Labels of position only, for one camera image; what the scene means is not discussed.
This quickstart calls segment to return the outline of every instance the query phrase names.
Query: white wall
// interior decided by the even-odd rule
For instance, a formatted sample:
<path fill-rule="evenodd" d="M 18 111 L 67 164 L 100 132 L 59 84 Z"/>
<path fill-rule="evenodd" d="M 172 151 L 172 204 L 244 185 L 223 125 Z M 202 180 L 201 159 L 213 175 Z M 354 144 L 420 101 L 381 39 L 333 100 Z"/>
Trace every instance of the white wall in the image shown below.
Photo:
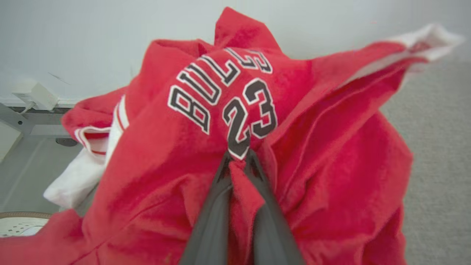
<path fill-rule="evenodd" d="M 469 0 L 2 0 L 0 102 L 14 102 L 12 84 L 23 78 L 62 102 L 124 86 L 151 40 L 212 42 L 225 6 L 265 22 L 294 58 L 358 48 L 429 22 L 471 36 Z M 471 45 L 452 59 L 471 60 Z"/>

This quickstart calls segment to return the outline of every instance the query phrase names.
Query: clothing pile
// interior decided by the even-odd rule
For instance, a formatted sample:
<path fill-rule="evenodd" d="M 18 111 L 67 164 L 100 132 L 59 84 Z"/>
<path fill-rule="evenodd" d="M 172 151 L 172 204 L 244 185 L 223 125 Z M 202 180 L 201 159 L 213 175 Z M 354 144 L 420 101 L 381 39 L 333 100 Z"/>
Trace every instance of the clothing pile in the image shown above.
<path fill-rule="evenodd" d="M 244 171 L 252 150 L 306 264 L 405 264 L 412 154 L 379 107 L 459 42 L 429 25 L 293 60 L 230 8 L 214 44 L 153 41 L 128 86 L 63 118 L 84 149 L 45 196 L 72 208 L 99 181 L 86 215 L 0 239 L 0 264 L 178 264 L 225 156 L 228 263 L 253 264 L 266 201 Z"/>

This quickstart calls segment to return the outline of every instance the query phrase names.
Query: red jersey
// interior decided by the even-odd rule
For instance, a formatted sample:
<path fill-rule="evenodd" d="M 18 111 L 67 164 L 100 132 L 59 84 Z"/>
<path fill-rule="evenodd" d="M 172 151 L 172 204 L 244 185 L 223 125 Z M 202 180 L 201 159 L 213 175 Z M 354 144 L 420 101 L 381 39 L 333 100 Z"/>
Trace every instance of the red jersey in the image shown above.
<path fill-rule="evenodd" d="M 229 150 L 231 263 L 248 264 L 264 204 L 241 170 L 251 148 L 307 264 L 405 264 L 412 155 L 379 107 L 457 40 L 430 25 L 293 60 L 263 23 L 229 8 L 213 45 L 156 40 L 129 86 L 64 116 L 95 153 L 90 143 L 108 137 L 113 116 L 122 131 L 88 213 L 67 210 L 35 236 L 0 239 L 0 263 L 177 264 Z"/>

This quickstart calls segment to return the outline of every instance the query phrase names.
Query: red shirt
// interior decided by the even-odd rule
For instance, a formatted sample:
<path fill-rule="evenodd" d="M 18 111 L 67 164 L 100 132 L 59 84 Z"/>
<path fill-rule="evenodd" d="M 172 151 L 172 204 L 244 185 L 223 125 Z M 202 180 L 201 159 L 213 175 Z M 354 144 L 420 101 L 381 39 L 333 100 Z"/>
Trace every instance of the red shirt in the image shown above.
<path fill-rule="evenodd" d="M 176 264 L 229 149 L 231 263 L 248 264 L 264 203 L 240 170 L 250 147 L 307 264 L 405 264 L 412 155 L 378 109 L 434 49 L 414 55 L 413 45 L 293 60 L 264 24 L 229 8 L 213 45 L 152 42 L 128 87 L 63 119 L 71 135 L 109 127 L 124 96 L 124 133 L 88 213 L 57 213 L 35 236 L 0 239 L 0 263 Z"/>

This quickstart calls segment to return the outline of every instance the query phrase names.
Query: jersey lettering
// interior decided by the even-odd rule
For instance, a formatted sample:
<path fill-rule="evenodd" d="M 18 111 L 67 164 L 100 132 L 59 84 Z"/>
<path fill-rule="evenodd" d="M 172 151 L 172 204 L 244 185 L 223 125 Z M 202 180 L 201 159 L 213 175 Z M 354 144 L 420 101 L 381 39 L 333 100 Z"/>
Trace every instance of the jersey lettering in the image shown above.
<path fill-rule="evenodd" d="M 271 74 L 273 72 L 270 62 L 268 62 L 263 53 L 259 51 L 246 50 L 248 53 L 256 54 L 257 56 L 245 55 L 243 58 L 232 48 L 225 48 L 224 50 L 236 58 L 239 64 L 245 69 L 260 69 L 260 71 L 267 74 Z"/>
<path fill-rule="evenodd" d="M 224 107 L 222 119 L 229 126 L 229 133 L 227 134 L 229 153 L 238 159 L 243 159 L 249 150 L 250 132 L 249 128 L 242 132 L 247 119 L 247 110 L 239 97 L 234 97 Z"/>
<path fill-rule="evenodd" d="M 259 69 L 263 73 L 271 74 L 273 69 L 263 53 L 254 50 L 225 48 L 225 51 L 235 58 L 242 68 Z M 211 106 L 216 106 L 222 94 L 217 82 L 200 67 L 204 62 L 220 78 L 226 86 L 230 86 L 241 71 L 232 60 L 227 60 L 225 69 L 218 65 L 211 57 L 201 56 L 197 62 L 191 63 L 177 76 L 177 80 L 188 85 Z M 260 118 L 246 124 L 248 112 L 245 106 L 258 105 Z M 193 98 L 178 85 L 172 85 L 168 99 L 168 106 L 185 115 L 201 130 L 210 134 L 211 114 L 201 102 Z M 278 126 L 278 120 L 273 104 L 273 98 L 267 83 L 254 78 L 244 86 L 242 96 L 233 97 L 223 108 L 222 119 L 228 126 L 227 143 L 232 156 L 243 159 L 250 147 L 251 134 L 259 139 L 265 138 Z"/>
<path fill-rule="evenodd" d="M 276 128 L 278 123 L 275 106 L 267 83 L 260 78 L 255 78 L 245 85 L 243 94 L 248 105 L 259 102 L 260 117 L 268 117 L 267 124 L 264 124 L 262 120 L 251 124 L 253 135 L 263 139 Z"/>
<path fill-rule="evenodd" d="M 203 55 L 199 58 L 205 62 L 211 69 L 221 78 L 221 82 L 223 82 L 226 86 L 230 86 L 232 82 L 239 76 L 240 70 L 237 66 L 231 61 L 227 60 L 225 63 L 227 71 L 224 71 L 211 57 Z"/>
<path fill-rule="evenodd" d="M 204 89 L 201 84 L 193 79 L 189 72 L 181 71 L 178 75 L 178 80 L 182 83 L 186 83 L 190 86 L 193 90 L 195 90 L 198 94 L 200 94 L 209 104 L 215 106 L 219 101 L 219 96 L 221 95 L 221 89 L 208 77 L 208 75 L 199 68 L 196 64 L 190 64 L 187 68 L 188 71 L 195 73 L 205 84 L 206 87 L 210 90 L 207 91 Z"/>
<path fill-rule="evenodd" d="M 209 122 L 211 118 L 209 111 L 181 87 L 173 85 L 170 88 L 167 104 L 170 108 L 188 117 L 196 125 L 200 126 L 205 134 L 209 135 Z"/>

